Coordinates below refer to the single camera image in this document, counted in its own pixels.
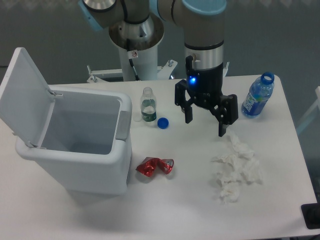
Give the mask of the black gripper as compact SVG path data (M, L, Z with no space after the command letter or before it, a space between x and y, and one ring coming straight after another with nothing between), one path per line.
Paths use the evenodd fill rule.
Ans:
M196 69L193 60L190 55L185 59L186 80L182 79L175 84L174 103L181 107L186 124L193 120L191 105L209 110L218 121L218 136L223 137L228 126L239 118L238 97L235 94L222 94L222 63L209 69Z

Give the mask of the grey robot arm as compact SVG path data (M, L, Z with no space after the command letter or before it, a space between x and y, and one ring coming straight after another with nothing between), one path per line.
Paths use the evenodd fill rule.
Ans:
M79 6L94 29L108 29L125 81L156 79L164 22L182 28L186 78L175 85L174 102L185 122L193 119L192 105L216 117L219 136L238 119L237 96L222 93L226 1L81 0Z

